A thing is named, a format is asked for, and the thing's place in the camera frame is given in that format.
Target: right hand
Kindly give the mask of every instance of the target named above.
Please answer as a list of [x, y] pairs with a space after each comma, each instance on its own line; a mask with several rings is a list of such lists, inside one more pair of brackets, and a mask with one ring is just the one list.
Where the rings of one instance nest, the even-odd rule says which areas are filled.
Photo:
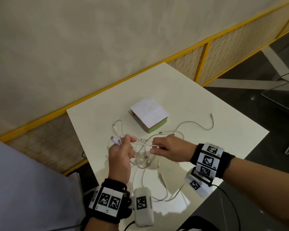
[[152, 147], [151, 154], [160, 155], [175, 162], [190, 162], [197, 147], [196, 144], [173, 135], [154, 138], [152, 145], [158, 145], [160, 148]]

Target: dark floor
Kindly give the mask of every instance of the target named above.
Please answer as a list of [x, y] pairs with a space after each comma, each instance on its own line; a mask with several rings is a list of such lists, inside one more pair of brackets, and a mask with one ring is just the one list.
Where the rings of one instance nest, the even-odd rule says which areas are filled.
[[[289, 34], [274, 42], [271, 47], [289, 68]], [[280, 76], [266, 56], [259, 52], [220, 77], [223, 78], [276, 81]], [[289, 145], [289, 111], [262, 97], [263, 90], [220, 87], [206, 89], [270, 131], [246, 159], [289, 173], [289, 155], [284, 154]], [[277, 94], [283, 97], [286, 95], [289, 94], [282, 91]], [[88, 163], [77, 171], [80, 173], [84, 191], [97, 184]], [[241, 230], [289, 230], [263, 213], [250, 199], [227, 183], [223, 182], [221, 187], [238, 211]], [[221, 231], [238, 230], [233, 207], [218, 189], [193, 215], [204, 217]]]

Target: small box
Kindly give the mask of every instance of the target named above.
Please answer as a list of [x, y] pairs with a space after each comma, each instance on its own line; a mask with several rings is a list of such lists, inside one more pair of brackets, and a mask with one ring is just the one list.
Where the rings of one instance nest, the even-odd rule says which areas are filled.
[[144, 131], [151, 133], [167, 122], [169, 113], [152, 98], [139, 101], [131, 107], [135, 120]]

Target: left hand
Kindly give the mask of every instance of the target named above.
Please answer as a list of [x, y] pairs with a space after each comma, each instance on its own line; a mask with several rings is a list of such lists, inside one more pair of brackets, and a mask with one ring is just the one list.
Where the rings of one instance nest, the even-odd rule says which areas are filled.
[[130, 144], [136, 141], [136, 138], [125, 135], [124, 138], [121, 138], [121, 147], [114, 144], [109, 148], [109, 179], [123, 182], [125, 185], [128, 183], [131, 176], [130, 159], [134, 158], [136, 154]]

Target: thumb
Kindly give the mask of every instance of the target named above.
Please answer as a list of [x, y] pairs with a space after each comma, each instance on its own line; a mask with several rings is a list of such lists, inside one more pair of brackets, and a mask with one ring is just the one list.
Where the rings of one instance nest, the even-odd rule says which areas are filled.
[[150, 153], [153, 155], [160, 155], [166, 158], [168, 158], [168, 155], [169, 155], [169, 151], [166, 151], [160, 148], [151, 148]]
[[122, 143], [121, 150], [123, 152], [128, 152], [130, 144], [131, 144], [131, 136], [130, 135], [125, 135], [123, 143]]

